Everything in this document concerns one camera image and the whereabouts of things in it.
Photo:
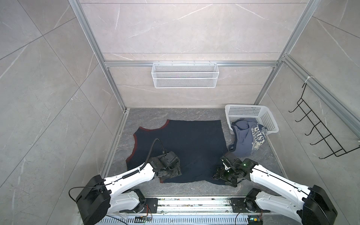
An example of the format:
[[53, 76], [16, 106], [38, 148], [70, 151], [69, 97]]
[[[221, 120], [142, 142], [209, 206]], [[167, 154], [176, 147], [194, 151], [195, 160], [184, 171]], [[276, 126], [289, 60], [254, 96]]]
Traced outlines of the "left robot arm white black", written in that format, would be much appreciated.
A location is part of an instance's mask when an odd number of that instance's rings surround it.
[[154, 178], [162, 180], [180, 176], [180, 159], [174, 152], [151, 157], [140, 166], [122, 174], [92, 177], [74, 201], [83, 224], [94, 225], [106, 215], [119, 212], [140, 212], [146, 198], [135, 187]]

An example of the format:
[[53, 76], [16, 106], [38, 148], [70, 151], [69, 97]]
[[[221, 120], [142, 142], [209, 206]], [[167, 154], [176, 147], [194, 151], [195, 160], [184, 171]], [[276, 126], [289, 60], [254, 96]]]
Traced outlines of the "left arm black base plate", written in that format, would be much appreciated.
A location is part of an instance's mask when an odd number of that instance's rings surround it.
[[140, 202], [139, 212], [152, 214], [156, 213], [158, 209], [158, 198], [146, 198]]

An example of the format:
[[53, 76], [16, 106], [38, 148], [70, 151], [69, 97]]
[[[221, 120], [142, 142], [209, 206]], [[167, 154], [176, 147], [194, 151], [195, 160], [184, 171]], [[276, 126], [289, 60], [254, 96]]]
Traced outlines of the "navy tank top red trim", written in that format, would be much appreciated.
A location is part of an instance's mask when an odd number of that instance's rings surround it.
[[174, 121], [167, 120], [157, 129], [139, 127], [133, 134], [135, 145], [126, 159], [127, 169], [140, 166], [150, 149], [151, 157], [162, 150], [174, 152], [180, 159], [181, 175], [166, 179], [166, 183], [190, 183], [207, 181], [224, 185], [223, 180], [213, 179], [221, 157], [227, 153], [221, 121]]

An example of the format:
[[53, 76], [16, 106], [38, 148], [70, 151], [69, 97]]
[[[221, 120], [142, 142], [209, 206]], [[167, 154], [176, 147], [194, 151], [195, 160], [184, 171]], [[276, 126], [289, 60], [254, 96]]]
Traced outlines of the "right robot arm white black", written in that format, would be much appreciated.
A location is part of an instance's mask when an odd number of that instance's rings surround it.
[[252, 189], [243, 203], [250, 212], [271, 211], [303, 225], [335, 223], [338, 212], [323, 188], [298, 184], [271, 172], [254, 160], [241, 160], [232, 152], [226, 153], [221, 162], [223, 165], [216, 168], [213, 179], [223, 180], [234, 188], [243, 180], [248, 180], [277, 193], [274, 196], [258, 188]]

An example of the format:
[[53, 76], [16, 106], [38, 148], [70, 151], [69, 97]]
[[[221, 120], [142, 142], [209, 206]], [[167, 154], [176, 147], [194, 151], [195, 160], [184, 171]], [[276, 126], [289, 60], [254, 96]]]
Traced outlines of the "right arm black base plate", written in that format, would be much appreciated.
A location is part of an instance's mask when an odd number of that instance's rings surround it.
[[245, 197], [230, 198], [229, 203], [234, 213], [270, 213], [268, 210], [260, 209], [254, 200]]

